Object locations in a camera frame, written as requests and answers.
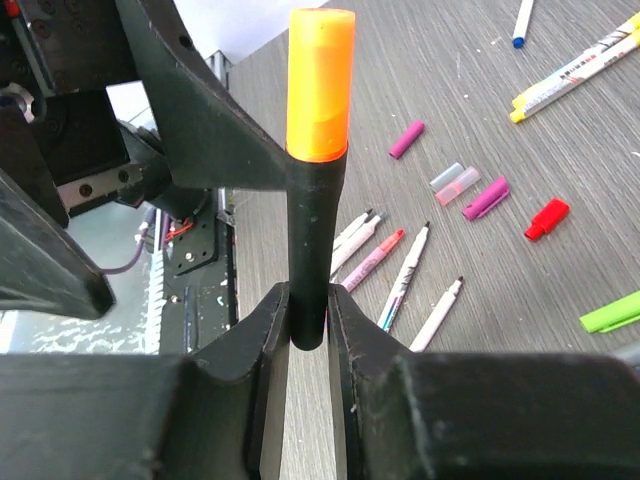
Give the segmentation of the white pen pink tip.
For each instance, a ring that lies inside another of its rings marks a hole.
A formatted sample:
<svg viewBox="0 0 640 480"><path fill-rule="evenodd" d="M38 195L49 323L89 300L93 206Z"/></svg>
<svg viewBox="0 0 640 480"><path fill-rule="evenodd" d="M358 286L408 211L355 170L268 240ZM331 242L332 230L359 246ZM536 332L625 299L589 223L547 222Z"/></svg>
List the white pen pink tip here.
<svg viewBox="0 0 640 480"><path fill-rule="evenodd" d="M352 292L395 248L404 237L404 230L398 229L361 261L361 263L341 282L341 285Z"/></svg>

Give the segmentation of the magenta pen cap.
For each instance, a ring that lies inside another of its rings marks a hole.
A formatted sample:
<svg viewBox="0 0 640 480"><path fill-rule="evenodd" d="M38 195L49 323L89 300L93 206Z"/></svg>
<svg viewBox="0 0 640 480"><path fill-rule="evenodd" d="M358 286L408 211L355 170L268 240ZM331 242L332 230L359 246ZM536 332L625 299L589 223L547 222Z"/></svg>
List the magenta pen cap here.
<svg viewBox="0 0 640 480"><path fill-rule="evenodd" d="M462 210L462 215L469 221L479 219L508 197L510 193L508 181L504 176L500 176Z"/></svg>

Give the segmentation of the maroon pen cap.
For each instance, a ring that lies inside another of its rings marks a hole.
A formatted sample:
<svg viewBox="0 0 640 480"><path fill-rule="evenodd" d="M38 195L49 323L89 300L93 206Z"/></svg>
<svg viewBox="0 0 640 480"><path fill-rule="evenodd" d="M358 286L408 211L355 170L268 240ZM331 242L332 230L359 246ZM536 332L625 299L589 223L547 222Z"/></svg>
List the maroon pen cap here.
<svg viewBox="0 0 640 480"><path fill-rule="evenodd" d="M399 160L402 155L411 147L411 145L422 135L424 129L425 124L422 121L414 121L399 137L399 139L390 147L389 155L393 159Z"/></svg>

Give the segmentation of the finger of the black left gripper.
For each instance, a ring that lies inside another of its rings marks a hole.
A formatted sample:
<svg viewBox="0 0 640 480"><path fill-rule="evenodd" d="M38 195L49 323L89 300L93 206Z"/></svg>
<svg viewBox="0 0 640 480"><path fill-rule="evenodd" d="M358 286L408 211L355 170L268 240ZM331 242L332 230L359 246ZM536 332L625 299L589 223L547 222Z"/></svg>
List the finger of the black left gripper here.
<svg viewBox="0 0 640 480"><path fill-rule="evenodd" d="M97 320L114 304L97 265L2 173L1 309Z"/></svg>

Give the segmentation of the blue capped marker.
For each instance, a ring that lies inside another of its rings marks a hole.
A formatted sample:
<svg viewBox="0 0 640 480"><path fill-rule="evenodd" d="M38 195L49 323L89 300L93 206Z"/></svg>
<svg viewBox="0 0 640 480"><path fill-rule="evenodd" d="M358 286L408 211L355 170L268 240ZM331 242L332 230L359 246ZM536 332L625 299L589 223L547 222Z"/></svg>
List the blue capped marker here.
<svg viewBox="0 0 640 480"><path fill-rule="evenodd" d="M522 0L520 3L512 33L512 45L515 49L520 49L525 44L533 7L534 0Z"/></svg>

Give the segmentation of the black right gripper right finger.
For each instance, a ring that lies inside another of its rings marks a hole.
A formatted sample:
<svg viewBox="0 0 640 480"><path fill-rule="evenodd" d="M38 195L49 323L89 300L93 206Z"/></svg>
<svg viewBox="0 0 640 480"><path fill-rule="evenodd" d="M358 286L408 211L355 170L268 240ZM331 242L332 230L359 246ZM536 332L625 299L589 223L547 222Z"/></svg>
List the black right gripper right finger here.
<svg viewBox="0 0 640 480"><path fill-rule="evenodd" d="M414 353L328 299L341 479L635 479L639 378L604 355Z"/></svg>

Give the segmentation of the white pen red tip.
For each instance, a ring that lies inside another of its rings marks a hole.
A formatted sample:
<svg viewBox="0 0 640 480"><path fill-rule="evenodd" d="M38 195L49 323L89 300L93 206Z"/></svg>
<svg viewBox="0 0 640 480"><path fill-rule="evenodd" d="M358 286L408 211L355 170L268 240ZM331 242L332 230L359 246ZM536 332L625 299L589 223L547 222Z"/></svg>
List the white pen red tip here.
<svg viewBox="0 0 640 480"><path fill-rule="evenodd" d="M367 219L346 241L333 253L330 274L334 275L342 265L356 253L375 233L384 213L375 214Z"/></svg>

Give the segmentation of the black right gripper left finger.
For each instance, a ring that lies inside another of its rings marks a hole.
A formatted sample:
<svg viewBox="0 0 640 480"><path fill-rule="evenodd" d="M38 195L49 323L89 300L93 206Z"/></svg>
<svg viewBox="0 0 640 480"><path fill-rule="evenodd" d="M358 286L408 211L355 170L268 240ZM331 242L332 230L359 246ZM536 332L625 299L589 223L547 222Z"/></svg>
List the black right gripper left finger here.
<svg viewBox="0 0 640 480"><path fill-rule="evenodd" d="M5 479L275 479L289 289L192 355L1 359Z"/></svg>

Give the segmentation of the aluminium frame rail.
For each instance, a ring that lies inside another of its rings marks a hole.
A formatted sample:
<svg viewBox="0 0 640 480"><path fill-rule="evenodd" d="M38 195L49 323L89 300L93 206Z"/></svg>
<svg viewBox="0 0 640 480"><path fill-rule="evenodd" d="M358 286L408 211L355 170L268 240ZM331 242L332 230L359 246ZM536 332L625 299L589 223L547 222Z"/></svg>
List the aluminium frame rail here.
<svg viewBox="0 0 640 480"><path fill-rule="evenodd" d="M225 54L221 50L217 50L206 58L205 61L223 88L229 90L229 72L233 64Z"/></svg>

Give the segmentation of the red capped marker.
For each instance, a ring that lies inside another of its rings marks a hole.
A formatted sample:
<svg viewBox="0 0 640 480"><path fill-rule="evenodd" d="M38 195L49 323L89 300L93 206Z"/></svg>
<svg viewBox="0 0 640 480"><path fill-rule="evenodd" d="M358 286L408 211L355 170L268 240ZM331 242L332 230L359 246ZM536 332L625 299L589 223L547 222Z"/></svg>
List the red capped marker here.
<svg viewBox="0 0 640 480"><path fill-rule="evenodd" d="M424 325L410 344L410 351L422 352L427 348L438 328L456 302L463 283L464 277L460 276L443 293Z"/></svg>

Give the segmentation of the grey pen cap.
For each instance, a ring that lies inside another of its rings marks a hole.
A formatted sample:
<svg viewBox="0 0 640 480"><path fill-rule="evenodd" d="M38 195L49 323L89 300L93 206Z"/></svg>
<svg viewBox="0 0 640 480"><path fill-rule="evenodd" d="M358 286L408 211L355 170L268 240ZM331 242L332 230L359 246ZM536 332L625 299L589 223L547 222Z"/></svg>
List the grey pen cap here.
<svg viewBox="0 0 640 480"><path fill-rule="evenodd" d="M459 162L455 162L430 182L431 189L434 192L439 192L463 173L464 170L465 168Z"/></svg>

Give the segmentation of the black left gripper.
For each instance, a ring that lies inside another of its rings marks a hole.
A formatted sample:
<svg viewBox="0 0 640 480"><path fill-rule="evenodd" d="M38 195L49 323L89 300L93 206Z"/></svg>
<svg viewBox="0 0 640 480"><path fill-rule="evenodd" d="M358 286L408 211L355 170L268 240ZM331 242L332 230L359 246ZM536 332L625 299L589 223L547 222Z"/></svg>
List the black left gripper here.
<svg viewBox="0 0 640 480"><path fill-rule="evenodd" d="M137 73L164 152L123 130L107 95ZM1 108L12 112L2 170L62 227L110 200L183 220L208 202L186 188L286 186L283 148L223 87L171 1L3 2Z"/></svg>

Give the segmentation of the yellow capped pen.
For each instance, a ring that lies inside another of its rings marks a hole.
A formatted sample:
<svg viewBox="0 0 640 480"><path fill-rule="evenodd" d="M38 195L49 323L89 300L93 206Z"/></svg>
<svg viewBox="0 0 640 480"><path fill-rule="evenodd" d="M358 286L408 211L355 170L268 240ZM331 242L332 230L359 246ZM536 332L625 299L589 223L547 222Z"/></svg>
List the yellow capped pen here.
<svg viewBox="0 0 640 480"><path fill-rule="evenodd" d="M528 117L535 115L537 112L546 108L548 105L589 80L600 71L606 69L631 51L635 50L638 45L639 30L636 29L625 39L604 51L594 60L591 60L585 65L579 67L564 79L560 79L551 86L545 87L544 89L536 92L535 95L527 100L523 106L516 108L510 113L510 120L513 123L519 123Z"/></svg>
<svg viewBox="0 0 640 480"><path fill-rule="evenodd" d="M554 82L564 79L570 73L576 71L586 63L594 60L598 55L611 48L613 45L625 39L639 28L640 13L637 12L626 22L618 26L614 31L598 40L594 45L584 50L578 57L559 68L545 79L530 86L512 100L512 106L517 109L526 104L530 97L541 91L544 87L550 87Z"/></svg>

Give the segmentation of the pink capped pen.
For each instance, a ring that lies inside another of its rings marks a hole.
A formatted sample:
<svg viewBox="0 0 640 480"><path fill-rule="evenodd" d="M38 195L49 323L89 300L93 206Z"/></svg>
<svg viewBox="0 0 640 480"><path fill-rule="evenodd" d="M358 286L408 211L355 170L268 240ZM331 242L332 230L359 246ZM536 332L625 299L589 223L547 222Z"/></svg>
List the pink capped pen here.
<svg viewBox="0 0 640 480"><path fill-rule="evenodd" d="M419 264L422 252L427 243L430 221L427 221L421 228L420 232L416 235L411 248L406 255L403 264L399 270L399 273L394 281L394 284L390 290L388 298L385 302L383 310L377 320L377 326L385 332L391 329L393 321L398 314L398 311L402 305L404 296L406 295L408 288L411 284L415 270Z"/></svg>

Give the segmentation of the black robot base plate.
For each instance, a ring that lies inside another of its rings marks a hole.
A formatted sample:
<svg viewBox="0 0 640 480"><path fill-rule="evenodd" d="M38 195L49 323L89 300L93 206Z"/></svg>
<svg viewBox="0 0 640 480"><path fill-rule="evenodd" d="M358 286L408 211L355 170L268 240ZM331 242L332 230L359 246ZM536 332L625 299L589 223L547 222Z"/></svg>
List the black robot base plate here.
<svg viewBox="0 0 640 480"><path fill-rule="evenodd" d="M169 238L159 352L194 353L239 320L230 191L211 192Z"/></svg>

